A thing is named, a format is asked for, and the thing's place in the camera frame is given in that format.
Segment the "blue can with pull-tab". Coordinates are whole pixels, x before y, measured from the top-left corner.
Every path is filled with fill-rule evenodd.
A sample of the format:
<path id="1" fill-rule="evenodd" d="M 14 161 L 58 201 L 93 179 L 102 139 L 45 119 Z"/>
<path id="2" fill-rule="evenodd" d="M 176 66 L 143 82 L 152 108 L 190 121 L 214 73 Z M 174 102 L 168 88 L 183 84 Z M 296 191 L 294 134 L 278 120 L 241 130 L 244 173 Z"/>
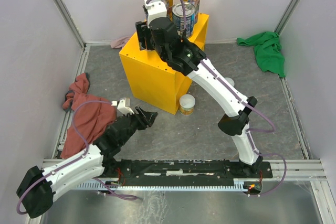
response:
<path id="1" fill-rule="evenodd" d="M 189 2 L 184 2 L 186 14 L 186 38 L 190 38 L 194 32 L 195 7 Z M 172 21 L 176 25 L 177 31 L 182 34 L 184 31 L 184 16 L 182 4 L 175 4 L 172 7 Z"/>

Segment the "short green can clear lid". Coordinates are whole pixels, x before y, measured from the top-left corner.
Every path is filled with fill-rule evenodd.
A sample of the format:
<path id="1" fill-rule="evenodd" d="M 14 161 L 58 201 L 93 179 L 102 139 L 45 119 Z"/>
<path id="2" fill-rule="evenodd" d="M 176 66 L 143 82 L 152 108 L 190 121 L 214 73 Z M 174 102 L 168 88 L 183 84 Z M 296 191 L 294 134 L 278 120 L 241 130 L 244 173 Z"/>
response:
<path id="1" fill-rule="evenodd" d="M 232 78 L 225 78 L 225 79 L 231 86 L 233 86 L 233 87 L 235 86 L 235 82 Z"/>

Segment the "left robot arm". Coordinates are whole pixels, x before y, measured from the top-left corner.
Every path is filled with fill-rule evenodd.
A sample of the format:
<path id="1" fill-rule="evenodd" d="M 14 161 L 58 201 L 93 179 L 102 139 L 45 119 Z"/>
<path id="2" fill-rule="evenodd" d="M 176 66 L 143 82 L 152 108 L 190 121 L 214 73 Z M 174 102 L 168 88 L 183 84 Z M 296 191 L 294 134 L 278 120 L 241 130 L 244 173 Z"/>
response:
<path id="1" fill-rule="evenodd" d="M 77 185 L 101 175 L 112 176 L 116 171 L 114 156 L 136 131 L 150 128 L 157 116 L 156 112 L 136 107 L 135 113 L 117 117 L 100 137 L 79 153 L 51 167 L 31 167 L 16 191 L 17 213 L 37 218 Z"/>

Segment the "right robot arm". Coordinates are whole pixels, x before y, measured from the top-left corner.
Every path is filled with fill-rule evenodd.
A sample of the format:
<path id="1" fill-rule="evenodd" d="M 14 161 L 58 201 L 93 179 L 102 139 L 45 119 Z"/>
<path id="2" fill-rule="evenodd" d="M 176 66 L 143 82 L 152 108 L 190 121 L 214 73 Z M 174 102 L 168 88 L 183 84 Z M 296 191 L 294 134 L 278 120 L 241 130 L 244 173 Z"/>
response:
<path id="1" fill-rule="evenodd" d="M 238 92 L 215 69 L 205 52 L 179 33 L 176 25 L 166 17 L 150 23 L 135 23 L 141 50 L 155 50 L 160 59 L 173 70 L 200 85 L 224 110 L 219 129 L 232 137 L 238 150 L 241 172 L 254 177 L 263 161 L 249 131 L 249 114 L 257 104 L 255 97 Z"/>

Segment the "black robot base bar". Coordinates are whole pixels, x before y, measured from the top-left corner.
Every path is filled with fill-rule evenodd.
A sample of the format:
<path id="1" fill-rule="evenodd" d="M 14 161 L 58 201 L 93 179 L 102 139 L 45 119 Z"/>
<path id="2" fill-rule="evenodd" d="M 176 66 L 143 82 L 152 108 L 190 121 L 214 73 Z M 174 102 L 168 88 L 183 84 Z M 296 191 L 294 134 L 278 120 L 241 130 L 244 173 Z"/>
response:
<path id="1" fill-rule="evenodd" d="M 154 161 L 123 159 L 106 168 L 103 178 L 120 178 L 124 186 L 231 186 L 234 179 L 273 178 L 269 162 L 256 169 L 240 161 Z"/>

